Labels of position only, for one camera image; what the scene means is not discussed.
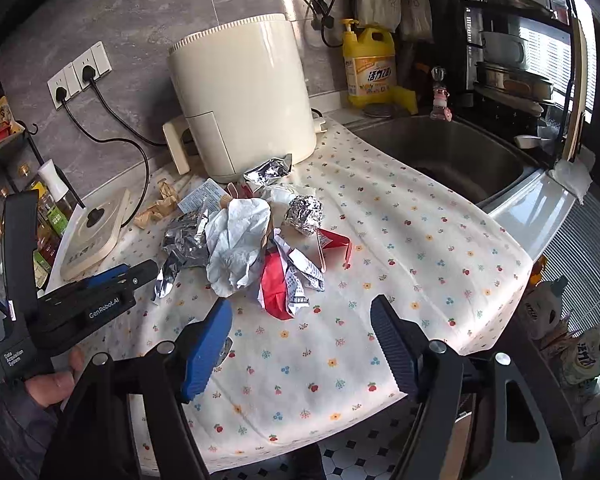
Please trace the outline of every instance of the blue gripper pad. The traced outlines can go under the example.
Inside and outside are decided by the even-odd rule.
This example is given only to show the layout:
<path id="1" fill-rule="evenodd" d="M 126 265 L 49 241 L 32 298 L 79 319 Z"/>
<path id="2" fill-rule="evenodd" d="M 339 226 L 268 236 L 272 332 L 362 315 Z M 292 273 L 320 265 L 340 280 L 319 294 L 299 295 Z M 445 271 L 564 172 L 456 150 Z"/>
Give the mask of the blue gripper pad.
<path id="1" fill-rule="evenodd" d="M 231 330 L 232 320 L 229 300 L 218 298 L 205 320 L 200 322 L 203 325 L 202 333 L 196 338 L 189 352 L 182 383 L 181 393 L 187 400 L 193 400 L 193 397 L 205 390 Z"/>
<path id="2" fill-rule="evenodd" d="M 118 266 L 113 267 L 112 269 L 105 270 L 100 274 L 96 274 L 95 276 L 91 276 L 86 279 L 87 288 L 92 286 L 100 285 L 101 283 L 108 282 L 112 280 L 116 276 L 119 276 L 123 272 L 127 272 L 129 270 L 129 266 L 127 264 L 120 264 Z"/>
<path id="3" fill-rule="evenodd" d="M 398 389 L 418 396 L 418 358 L 428 340 L 420 327 L 400 319 L 391 303 L 380 294 L 371 302 L 371 326 Z"/>

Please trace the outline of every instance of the sleeve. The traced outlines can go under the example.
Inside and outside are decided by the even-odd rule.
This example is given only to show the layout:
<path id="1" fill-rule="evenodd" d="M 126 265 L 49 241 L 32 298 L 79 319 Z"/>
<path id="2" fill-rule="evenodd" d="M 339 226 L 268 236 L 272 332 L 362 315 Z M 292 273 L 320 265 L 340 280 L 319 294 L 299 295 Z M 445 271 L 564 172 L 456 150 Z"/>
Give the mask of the sleeve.
<path id="1" fill-rule="evenodd" d="M 56 430 L 53 408 L 42 408 L 21 381 L 0 384 L 0 446 L 24 480 L 35 480 Z"/>

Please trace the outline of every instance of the hand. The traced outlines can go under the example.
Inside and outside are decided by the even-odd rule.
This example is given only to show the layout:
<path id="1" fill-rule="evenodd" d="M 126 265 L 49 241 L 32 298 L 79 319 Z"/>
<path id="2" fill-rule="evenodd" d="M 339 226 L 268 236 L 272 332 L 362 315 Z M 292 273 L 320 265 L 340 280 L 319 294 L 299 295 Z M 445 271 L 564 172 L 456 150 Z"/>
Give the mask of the hand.
<path id="1" fill-rule="evenodd" d="M 84 367 L 84 354 L 77 346 L 69 352 L 69 365 L 74 372 L 80 372 Z M 74 390 L 75 380 L 71 371 L 65 371 L 32 377 L 24 385 L 31 398 L 47 408 L 69 397 Z"/>

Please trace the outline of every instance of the cream air fryer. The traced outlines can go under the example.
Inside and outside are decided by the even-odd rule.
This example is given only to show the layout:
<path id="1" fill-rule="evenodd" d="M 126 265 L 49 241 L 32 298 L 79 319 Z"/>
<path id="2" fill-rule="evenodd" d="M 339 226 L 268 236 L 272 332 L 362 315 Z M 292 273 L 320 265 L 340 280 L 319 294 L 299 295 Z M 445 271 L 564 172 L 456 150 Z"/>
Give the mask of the cream air fryer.
<path id="1" fill-rule="evenodd" d="M 190 34 L 168 57 L 183 116 L 162 129 L 180 174 L 188 127 L 209 176 L 232 182 L 274 156 L 315 149 L 314 120 L 291 22 L 265 14 Z"/>

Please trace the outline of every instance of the power cord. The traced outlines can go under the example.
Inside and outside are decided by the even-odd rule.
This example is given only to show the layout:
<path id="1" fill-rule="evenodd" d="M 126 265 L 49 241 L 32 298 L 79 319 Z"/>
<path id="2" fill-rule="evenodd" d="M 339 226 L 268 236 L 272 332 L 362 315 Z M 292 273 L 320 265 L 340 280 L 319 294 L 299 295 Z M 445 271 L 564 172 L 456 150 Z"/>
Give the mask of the power cord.
<path id="1" fill-rule="evenodd" d="M 329 7 L 327 7 L 327 16 L 328 16 L 329 18 L 331 18 L 331 21 L 332 21 L 332 23 L 333 23 L 333 18 L 331 17 L 331 9 L 333 9 L 333 4 L 334 4 L 335 2 L 336 2 L 336 0 L 331 0 L 331 3 L 329 3 Z M 322 42 L 323 42 L 323 43 L 324 43 L 326 46 L 328 46 L 328 47 L 330 47 L 330 48 L 340 48 L 340 47 L 342 46 L 342 42 L 340 42 L 340 44 L 337 44 L 337 45 L 332 45 L 332 44 L 331 44 L 331 43 L 329 43 L 329 42 L 327 41 L 327 39 L 324 37 L 324 27 L 326 27 L 326 24 L 325 24 L 325 18 L 326 18 L 327 16 L 325 16 L 325 17 L 322 19 L 322 23 L 320 24 L 320 37 L 322 38 Z"/>
<path id="2" fill-rule="evenodd" d="M 140 209 L 140 206 L 142 205 L 142 201 L 144 201 L 144 196 L 146 195 L 146 190 L 149 187 L 149 161 L 146 158 L 146 153 L 144 152 L 144 150 L 142 149 L 140 144 L 138 144 L 137 142 L 135 142 L 134 140 L 131 140 L 131 139 L 123 139 L 122 137 L 112 137 L 111 139 L 97 139 L 96 137 L 92 136 L 76 120 L 74 115 L 71 113 L 71 110 L 69 110 L 69 107 L 66 105 L 66 96 L 67 96 L 67 93 L 66 93 L 65 88 L 58 87 L 56 89 L 56 101 L 58 101 L 59 103 L 62 104 L 62 108 L 64 108 L 64 110 L 67 112 L 67 114 L 69 115 L 69 118 L 73 121 L 73 123 L 78 127 L 78 129 L 82 133 L 84 133 L 87 137 L 89 137 L 93 142 L 97 142 L 99 144 L 107 144 L 109 142 L 126 142 L 127 144 L 131 144 L 132 146 L 135 146 L 138 149 L 138 151 L 140 152 L 140 154 L 142 155 L 142 159 L 144 160 L 144 189 L 142 190 L 142 195 L 140 196 L 140 200 L 138 200 L 138 204 L 136 205 L 136 208 L 131 213 L 129 218 L 121 225 L 121 227 L 126 227 L 129 224 L 129 222 L 131 222 L 133 220 L 134 216 L 136 216 L 136 213 L 138 212 L 138 210 Z"/>
<path id="3" fill-rule="evenodd" d="M 96 71 L 93 68 L 93 66 L 86 65 L 82 69 L 82 80 L 90 83 L 91 87 L 93 88 L 93 91 L 96 92 L 98 99 L 102 103 L 102 106 L 104 106 L 105 110 L 107 112 L 109 112 L 109 114 L 111 114 L 115 118 L 115 120 L 117 120 L 120 124 L 122 124 L 128 131 L 131 132 L 131 134 L 135 135 L 138 139 L 146 142 L 147 144 L 150 144 L 151 146 L 158 146 L 160 148 L 164 148 L 167 146 L 166 142 L 155 142 L 154 140 L 150 140 L 150 139 L 147 139 L 146 137 L 142 136 L 141 134 L 136 132 L 131 126 L 129 126 L 129 124 L 127 124 L 117 113 L 115 113 L 111 109 L 111 107 L 107 104 L 107 102 L 104 100 L 104 97 L 100 93 L 100 90 L 98 89 L 98 86 L 96 85 L 95 77 L 96 77 Z"/>
<path id="4" fill-rule="evenodd" d="M 327 2 L 325 0 L 302 0 L 304 1 L 304 3 L 307 4 L 307 6 L 311 9 L 312 13 L 314 14 L 314 22 L 312 22 L 312 26 L 314 27 L 315 30 L 320 30 L 320 37 L 322 38 L 322 42 L 330 47 L 330 48 L 340 48 L 342 46 L 342 43 L 334 45 L 331 44 L 327 41 L 325 35 L 324 35 L 324 29 L 325 28 L 333 28 L 333 25 L 335 23 L 335 20 L 333 19 L 333 16 L 331 16 L 331 9 L 333 9 L 333 4 L 335 3 L 336 0 L 331 0 L 331 2 L 329 4 L 327 4 Z"/>

